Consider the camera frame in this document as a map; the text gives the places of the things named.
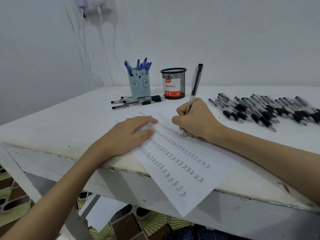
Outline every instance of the red label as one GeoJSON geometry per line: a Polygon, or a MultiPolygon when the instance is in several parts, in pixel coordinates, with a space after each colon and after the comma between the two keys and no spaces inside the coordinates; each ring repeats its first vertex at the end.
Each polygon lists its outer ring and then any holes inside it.
{"type": "Polygon", "coordinates": [[[181,92],[180,91],[165,91],[164,95],[169,96],[169,97],[178,97],[181,95],[181,92]]]}

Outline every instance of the white paper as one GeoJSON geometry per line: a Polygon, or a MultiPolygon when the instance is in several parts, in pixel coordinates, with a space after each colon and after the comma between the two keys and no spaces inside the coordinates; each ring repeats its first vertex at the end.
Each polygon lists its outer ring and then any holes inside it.
{"type": "MultiPolygon", "coordinates": [[[[82,208],[78,212],[79,215],[82,215],[84,210],[93,200],[94,196],[95,194],[91,195],[84,206],[82,206],[82,208]]],[[[86,216],[88,226],[92,226],[97,230],[97,232],[100,232],[108,224],[114,214],[116,214],[126,205],[126,203],[100,196],[98,201],[86,216]]]]}
{"type": "Polygon", "coordinates": [[[182,137],[182,131],[167,118],[164,108],[136,110],[110,121],[113,125],[135,116],[152,115],[155,134],[133,153],[182,217],[195,208],[235,166],[244,159],[206,141],[182,137]]]}

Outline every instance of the ball pens label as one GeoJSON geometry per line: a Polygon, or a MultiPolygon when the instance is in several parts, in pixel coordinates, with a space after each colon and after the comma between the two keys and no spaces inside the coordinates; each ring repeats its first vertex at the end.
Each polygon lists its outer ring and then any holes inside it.
{"type": "Polygon", "coordinates": [[[169,97],[178,97],[181,95],[180,78],[163,79],[164,95],[169,97]]]}

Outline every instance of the white table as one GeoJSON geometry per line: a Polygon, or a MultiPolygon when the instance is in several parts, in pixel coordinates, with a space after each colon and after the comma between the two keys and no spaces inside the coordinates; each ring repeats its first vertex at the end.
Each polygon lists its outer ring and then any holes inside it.
{"type": "MultiPolygon", "coordinates": [[[[203,86],[198,89],[197,95],[207,101],[218,92],[240,98],[253,93],[274,95],[274,98],[298,95],[320,108],[320,87],[203,86]]],[[[162,88],[152,88],[151,93],[161,94],[162,88]]],[[[104,87],[0,126],[0,163],[37,201],[48,190],[40,189],[38,176],[58,181],[75,160],[110,129],[107,118],[129,113],[133,109],[111,109],[111,100],[129,94],[128,87],[104,87]]],[[[178,107],[188,99],[187,94],[184,99],[163,103],[178,107]]],[[[218,120],[228,126],[320,154],[319,125],[304,127],[281,119],[278,132],[273,133],[253,123],[243,127],[236,122],[232,124],[219,109],[209,107],[218,120]]],[[[318,239],[320,208],[289,185],[288,193],[279,182],[281,180],[277,177],[245,160],[184,219],[250,239],[318,239]]],[[[94,173],[84,189],[180,217],[132,153],[109,160],[94,173]]],[[[76,218],[72,214],[69,218],[66,226],[72,232],[76,218]]],[[[76,235],[77,239],[85,239],[81,234],[76,235]]]]}

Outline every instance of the right hand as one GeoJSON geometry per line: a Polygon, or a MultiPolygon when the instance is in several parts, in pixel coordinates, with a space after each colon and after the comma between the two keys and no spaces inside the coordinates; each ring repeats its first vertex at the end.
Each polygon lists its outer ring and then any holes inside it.
{"type": "Polygon", "coordinates": [[[202,137],[215,143],[215,139],[223,135],[225,126],[217,121],[201,98],[194,99],[194,103],[186,115],[187,107],[188,103],[185,103],[177,108],[179,116],[174,116],[172,123],[178,125],[180,130],[185,129],[191,137],[202,137]]]}

